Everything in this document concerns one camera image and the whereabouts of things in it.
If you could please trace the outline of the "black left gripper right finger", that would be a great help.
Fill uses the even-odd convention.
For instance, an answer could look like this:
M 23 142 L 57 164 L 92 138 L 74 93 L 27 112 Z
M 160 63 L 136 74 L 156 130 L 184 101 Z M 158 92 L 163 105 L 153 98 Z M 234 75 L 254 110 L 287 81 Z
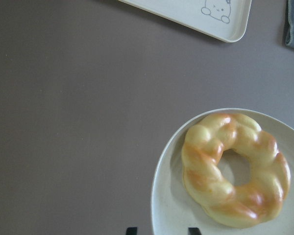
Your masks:
M 189 232 L 189 235 L 202 235 L 198 227 L 189 227 L 188 232 Z

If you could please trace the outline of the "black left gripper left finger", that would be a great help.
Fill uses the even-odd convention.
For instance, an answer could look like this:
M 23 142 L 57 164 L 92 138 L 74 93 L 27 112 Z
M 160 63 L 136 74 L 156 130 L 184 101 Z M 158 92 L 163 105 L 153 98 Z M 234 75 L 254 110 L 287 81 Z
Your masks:
M 126 229 L 126 235 L 137 235 L 138 228 L 137 227 L 128 227 Z

